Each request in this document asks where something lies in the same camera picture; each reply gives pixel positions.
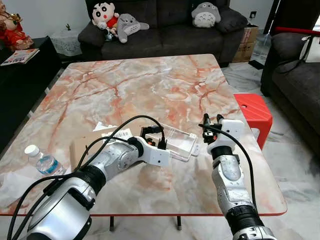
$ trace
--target wire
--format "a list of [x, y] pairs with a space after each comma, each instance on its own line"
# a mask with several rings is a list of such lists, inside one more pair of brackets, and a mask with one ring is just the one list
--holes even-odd
[[24, 217], [22, 223], [20, 224], [18, 230], [15, 232], [12, 240], [17, 240], [23, 229], [25, 228], [29, 218], [31, 217], [32, 213], [36, 210], [37, 206], [43, 201], [43, 199], [47, 196], [46, 193], [42, 194], [42, 196], [35, 202], [32, 208], [29, 210], [27, 215]]
[[[140, 119], [140, 118], [150, 119], [153, 122], [155, 122], [155, 124], [157, 124], [159, 126], [159, 128], [161, 129], [161, 135], [162, 135], [162, 139], [161, 140], [163, 140], [163, 141], [165, 140], [165, 132], [164, 132], [164, 129], [161, 126], [161, 124], [157, 120], [155, 120], [153, 117], [147, 116], [147, 115], [137, 115], [137, 116], [134, 116], [134, 117], [130, 118], [129, 120], [127, 120], [124, 123], [122, 123], [116, 130], [114, 130], [114, 132], [109, 137], [112, 138], [125, 125], [127, 125], [128, 123], [132, 122], [135, 119]], [[107, 139], [104, 142], [104, 144], [99, 148], [99, 150], [81, 168], [84, 168], [85, 166], [89, 165], [101, 153], [101, 151], [105, 148], [105, 146], [108, 144], [108, 142], [109, 142], [109, 139]]]
[[97, 142], [101, 141], [101, 140], [104, 140], [106, 139], [106, 141], [104, 142], [104, 144], [99, 148], [99, 150], [82, 166], [82, 168], [84, 168], [85, 166], [87, 166], [89, 163], [91, 163], [99, 154], [100, 152], [105, 148], [105, 146], [108, 144], [108, 142], [110, 141], [110, 139], [115, 139], [115, 140], [119, 140], [119, 141], [123, 141], [123, 142], [128, 142], [127, 140], [125, 139], [121, 139], [121, 138], [118, 138], [118, 137], [114, 137], [114, 135], [120, 130], [122, 129], [125, 125], [127, 125], [128, 123], [130, 123], [131, 121], [135, 120], [135, 119], [138, 119], [138, 118], [146, 118], [146, 119], [150, 119], [152, 120], [153, 122], [155, 122], [161, 129], [161, 135], [162, 135], [162, 139], [165, 139], [165, 132], [161, 126], [161, 124], [156, 120], [154, 119], [153, 117], [150, 117], [150, 116], [147, 116], [147, 115], [137, 115], [137, 116], [134, 116], [132, 118], [130, 118], [129, 120], [125, 121], [123, 124], [121, 124], [112, 134], [111, 136], [105, 136], [105, 137], [100, 137], [98, 139], [96, 139], [95, 141], [93, 141], [87, 148], [86, 150], [84, 151], [84, 153], [82, 154], [81, 156], [81, 159], [79, 161], [79, 164], [78, 166], [76, 167], [76, 169], [70, 173], [70, 174], [67, 174], [67, 175], [58, 175], [58, 176], [47, 176], [47, 177], [44, 177], [42, 179], [39, 179], [37, 181], [35, 181], [33, 184], [31, 184], [28, 189], [23, 193], [23, 195], [21, 196], [15, 210], [14, 210], [14, 213], [13, 213], [13, 216], [11, 218], [11, 222], [10, 222], [10, 226], [9, 226], [9, 230], [8, 230], [8, 235], [7, 235], [7, 240], [17, 240], [19, 235], [21, 234], [22, 230], [24, 229], [24, 227], [26, 226], [30, 216], [32, 215], [32, 213], [34, 212], [34, 210], [37, 208], [37, 206], [43, 201], [43, 199], [47, 196], [46, 193], [44, 193], [37, 201], [36, 203], [32, 206], [32, 208], [29, 210], [29, 212], [27, 213], [27, 215], [25, 216], [25, 218], [23, 219], [22, 223], [20, 224], [18, 230], [16, 231], [15, 235], [13, 236], [12, 238], [12, 234], [13, 234], [13, 229], [14, 229], [14, 226], [15, 226], [15, 221], [16, 221], [16, 218], [17, 218], [17, 215], [18, 215], [18, 212], [19, 212], [19, 209], [20, 207], [22, 206], [22, 203], [23, 201], [25, 200], [25, 198], [27, 197], [28, 193], [38, 184], [42, 183], [42, 182], [45, 182], [45, 181], [48, 181], [48, 180], [56, 180], [56, 179], [68, 179], [68, 178], [71, 178], [73, 175], [74, 175], [74, 172], [76, 172], [77, 170], [80, 169], [81, 167], [81, 164], [84, 160], [84, 158], [86, 157], [86, 155], [88, 154], [90, 148], [92, 148], [92, 146], [94, 144], [96, 144]]
[[[86, 154], [88, 153], [89, 149], [97, 142], [101, 141], [101, 140], [104, 140], [104, 139], [115, 139], [115, 140], [119, 140], [119, 141], [123, 141], [123, 142], [128, 142], [127, 140], [125, 139], [121, 139], [121, 138], [118, 138], [118, 137], [109, 137], [109, 136], [104, 136], [104, 137], [100, 137], [98, 138], [97, 140], [95, 140], [93, 143], [91, 143], [89, 145], [89, 147], [84, 151], [83, 155], [82, 156], [86, 156]], [[15, 221], [16, 221], [16, 218], [17, 218], [17, 215], [18, 215], [18, 212], [19, 212], [19, 209], [23, 203], [23, 201], [25, 200], [26, 196], [28, 195], [28, 193], [31, 191], [32, 188], [34, 188], [36, 185], [44, 182], [44, 181], [48, 181], [48, 180], [53, 180], [53, 179], [67, 179], [67, 178], [71, 178], [73, 176], [73, 173], [71, 174], [67, 174], [67, 175], [60, 175], [60, 176], [49, 176], [49, 177], [44, 177], [36, 182], [34, 182], [25, 192], [24, 194], [21, 196], [20, 198], [20, 201], [18, 202], [16, 208], [15, 208], [15, 211], [13, 213], [13, 216], [12, 216], [12, 219], [11, 219], [11, 222], [10, 222], [10, 226], [9, 226], [9, 231], [8, 231], [8, 236], [7, 236], [7, 239], [8, 240], [17, 240], [19, 235], [21, 234], [21, 232], [23, 231], [23, 229], [25, 228], [29, 218], [31, 217], [32, 213], [34, 212], [34, 210], [37, 208], [37, 206], [42, 202], [42, 200], [47, 196], [47, 194], [43, 194], [35, 203], [34, 205], [32, 206], [32, 208], [29, 210], [29, 212], [27, 213], [27, 215], [24, 217], [22, 223], [20, 224], [18, 230], [16, 231], [16, 233], [14, 234], [13, 238], [11, 239], [12, 237], [12, 232], [13, 232], [13, 228], [14, 228], [14, 225], [15, 225]]]
[[118, 137], [114, 137], [114, 136], [113, 137], [111, 137], [111, 136], [103, 136], [103, 137], [100, 137], [100, 138], [94, 140], [92, 143], [90, 143], [90, 145], [86, 148], [86, 150], [82, 154], [82, 156], [80, 158], [80, 161], [79, 161], [79, 163], [78, 163], [78, 165], [77, 165], [77, 167], [75, 168], [74, 171], [77, 171], [81, 167], [82, 162], [84, 161], [86, 155], [88, 154], [89, 150], [93, 147], [93, 145], [95, 145], [96, 143], [98, 143], [99, 141], [104, 140], [104, 139], [107, 139], [107, 140], [115, 139], [115, 140], [119, 140], [119, 141], [128, 143], [127, 140], [124, 140], [124, 139], [118, 138]]
[[227, 136], [232, 141], [234, 141], [239, 146], [239, 148], [242, 150], [242, 152], [244, 153], [244, 155], [246, 157], [246, 160], [247, 160], [247, 162], [249, 164], [252, 202], [253, 202], [253, 205], [255, 206], [255, 209], [257, 209], [256, 194], [255, 194], [254, 169], [253, 169], [252, 162], [251, 162], [251, 159], [249, 157], [249, 154], [247, 153], [247, 151], [244, 148], [244, 146], [242, 146], [242, 144], [236, 138], [234, 138], [232, 135], [230, 135], [229, 133], [227, 133], [225, 131], [222, 131], [222, 130], [220, 130], [218, 128], [215, 128], [215, 127], [212, 127], [212, 126], [203, 125], [203, 124], [199, 124], [199, 127], [202, 127], [202, 128], [205, 128], [205, 129], [209, 129], [209, 130], [214, 131], [216, 133], [219, 133], [219, 134]]
[[68, 178], [71, 178], [72, 176], [74, 175], [74, 173], [70, 173], [70, 174], [67, 174], [67, 175], [58, 175], [58, 176], [46, 176], [44, 178], [41, 178], [37, 181], [35, 181], [34, 183], [32, 183], [28, 188], [27, 190], [25, 190], [25, 192], [23, 193], [23, 195], [21, 196], [18, 204], [16, 205], [16, 208], [14, 210], [14, 213], [13, 213], [13, 216], [11, 218], [11, 222], [10, 222], [10, 226], [9, 226], [9, 230], [8, 230], [8, 235], [7, 235], [7, 240], [12, 240], [12, 233], [13, 233], [13, 230], [14, 230], [14, 226], [15, 226], [15, 221], [16, 221], [16, 218], [17, 218], [17, 215], [18, 215], [18, 212], [19, 212], [19, 209], [22, 205], [22, 203], [24, 202], [26, 196], [28, 195], [28, 193], [31, 191], [31, 189], [33, 189], [36, 185], [42, 183], [42, 182], [45, 182], [45, 181], [48, 181], [48, 180], [52, 180], [52, 179], [68, 179]]

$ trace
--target tiled floor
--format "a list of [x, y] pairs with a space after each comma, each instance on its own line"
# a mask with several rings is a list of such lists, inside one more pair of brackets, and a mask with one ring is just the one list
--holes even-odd
[[[270, 39], [259, 36], [252, 59], [264, 64]], [[262, 70], [247, 63], [232, 63], [223, 69], [233, 91], [260, 93]], [[286, 199], [282, 216], [263, 217], [278, 240], [320, 239], [320, 159], [301, 140], [286, 116], [264, 97], [273, 115], [271, 133], [263, 153]], [[9, 217], [0, 217], [0, 239], [4, 239]], [[183, 217], [177, 231], [174, 217], [117, 217], [115, 232], [109, 232], [107, 217], [94, 217], [86, 240], [231, 240], [223, 217]]]

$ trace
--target cardboard piece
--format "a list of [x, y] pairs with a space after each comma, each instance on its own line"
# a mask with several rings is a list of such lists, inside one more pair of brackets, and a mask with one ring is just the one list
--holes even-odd
[[232, 62], [241, 63], [250, 61], [251, 55], [254, 52], [256, 42], [240, 43], [238, 51], [236, 52]]
[[[148, 126], [152, 126], [152, 125], [155, 125], [155, 124], [152, 124], [152, 122], [149, 122], [149, 121], [146, 122], [143, 119], [138, 119], [138, 120], [135, 120], [135, 121], [127, 124], [126, 126], [124, 126], [123, 130], [130, 129], [132, 136], [140, 136], [140, 132], [141, 132], [142, 127], [148, 127]], [[101, 137], [105, 137], [106, 134], [113, 132], [116, 128], [117, 127], [111, 127], [111, 128], [104, 129], [104, 130], [88, 132], [88, 133], [84, 133], [84, 134], [78, 136], [77, 138], [75, 138], [72, 141], [71, 145], [69, 146], [71, 170], [73, 171], [77, 167], [77, 165], [81, 159], [81, 156], [83, 155], [83, 153], [86, 150], [86, 147], [88, 147], [96, 139], [101, 138]], [[96, 153], [97, 150], [102, 146], [103, 143], [104, 143], [104, 141], [101, 140], [101, 141], [97, 142], [95, 145], [93, 145], [90, 148], [87, 156], [83, 160], [82, 164], [84, 164], [88, 160], [89, 156]]]
[[247, 27], [244, 29], [241, 43], [247, 44], [247, 43], [255, 42], [257, 39], [258, 32], [259, 32], [259, 27], [249, 23]]

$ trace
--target figurine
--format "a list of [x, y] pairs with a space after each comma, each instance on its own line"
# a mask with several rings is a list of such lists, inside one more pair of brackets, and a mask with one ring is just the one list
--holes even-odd
[[6, 6], [0, 0], [0, 40], [3, 40], [4, 44], [13, 52], [28, 49], [34, 43], [23, 32], [21, 21], [19, 14], [7, 13]]

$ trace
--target white wall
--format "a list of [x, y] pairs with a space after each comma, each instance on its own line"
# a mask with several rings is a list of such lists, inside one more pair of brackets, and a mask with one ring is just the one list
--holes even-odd
[[7, 12], [19, 13], [23, 31], [41, 38], [71, 28], [84, 28], [89, 22], [85, 0], [3, 0]]
[[256, 11], [252, 23], [264, 29], [269, 17], [269, 13], [274, 0], [231, 0], [230, 8], [238, 11], [246, 18], [250, 17], [250, 12]]

